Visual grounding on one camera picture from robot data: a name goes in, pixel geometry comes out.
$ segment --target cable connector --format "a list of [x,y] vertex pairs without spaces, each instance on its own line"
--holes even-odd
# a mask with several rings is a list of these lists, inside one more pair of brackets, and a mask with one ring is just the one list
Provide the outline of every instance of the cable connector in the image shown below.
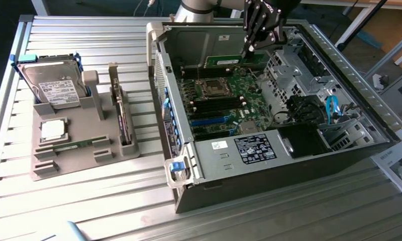
[[150,8],[155,4],[155,0],[149,0],[147,7]]

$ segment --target white sticker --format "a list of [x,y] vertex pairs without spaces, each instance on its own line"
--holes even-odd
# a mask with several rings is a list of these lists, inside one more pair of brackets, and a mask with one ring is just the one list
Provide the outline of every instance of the white sticker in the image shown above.
[[238,59],[233,59],[233,60],[220,60],[217,62],[217,65],[224,65],[224,64],[238,64],[240,60]]
[[228,40],[230,40],[229,35],[220,35],[220,41],[228,41]]
[[213,147],[214,150],[228,148],[229,147],[228,141],[213,142]]
[[73,80],[39,83],[39,86],[51,105],[79,102],[79,96]]
[[42,124],[42,138],[56,139],[56,136],[65,135],[65,121],[62,119],[51,120]]
[[74,146],[70,146],[70,147],[58,148],[58,149],[55,149],[55,151],[62,152],[62,151],[77,149],[77,148],[78,148],[78,145],[74,145]]

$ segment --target power supply label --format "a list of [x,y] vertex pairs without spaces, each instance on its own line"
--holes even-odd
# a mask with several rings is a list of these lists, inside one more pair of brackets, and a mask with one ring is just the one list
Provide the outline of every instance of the power supply label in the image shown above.
[[276,159],[276,153],[266,134],[234,139],[246,164]]

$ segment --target green circuit board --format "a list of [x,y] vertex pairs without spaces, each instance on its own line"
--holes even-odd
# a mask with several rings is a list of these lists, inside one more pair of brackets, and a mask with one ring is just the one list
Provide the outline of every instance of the green circuit board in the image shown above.
[[260,64],[265,55],[256,54],[252,58],[245,59],[242,55],[209,56],[205,63],[205,68],[229,67],[233,65],[253,65]]
[[224,98],[242,96],[245,98],[246,105],[241,106],[240,108],[222,110],[224,116],[228,117],[226,123],[191,127],[196,139],[198,135],[206,135],[225,131],[230,132],[230,136],[241,135],[244,134],[241,130],[241,124],[249,121],[254,121],[258,130],[264,131],[270,126],[273,121],[272,115],[269,114],[269,106],[264,99],[262,92],[257,84],[257,79],[246,68],[240,67],[234,69],[233,74],[229,77],[187,79],[178,83],[183,104],[186,106],[189,122],[191,123],[194,121],[194,118],[191,118],[194,113],[187,107],[190,106],[191,101],[222,98],[206,97],[204,83],[214,80],[218,80],[224,87],[228,88],[228,90],[222,90],[222,94],[226,95]]

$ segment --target motherboard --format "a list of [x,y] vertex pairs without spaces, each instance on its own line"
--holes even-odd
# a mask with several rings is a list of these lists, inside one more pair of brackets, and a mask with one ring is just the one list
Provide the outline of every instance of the motherboard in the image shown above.
[[187,119],[197,141],[264,131],[273,118],[269,105],[248,67],[182,71],[178,82]]

